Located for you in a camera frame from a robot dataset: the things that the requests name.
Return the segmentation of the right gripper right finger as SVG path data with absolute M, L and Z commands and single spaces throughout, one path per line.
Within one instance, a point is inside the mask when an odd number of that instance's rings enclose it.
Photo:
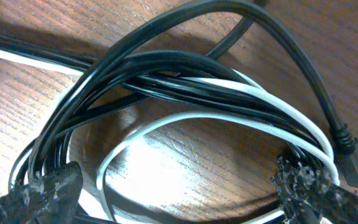
M 358 223 L 358 195 L 331 182 L 319 170 L 278 158 L 272 179 L 284 223 Z

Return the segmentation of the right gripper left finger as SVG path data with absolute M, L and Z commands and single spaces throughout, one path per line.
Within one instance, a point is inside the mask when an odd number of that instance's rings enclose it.
M 82 186 L 79 163 L 69 162 L 0 197 L 0 223 L 71 223 Z

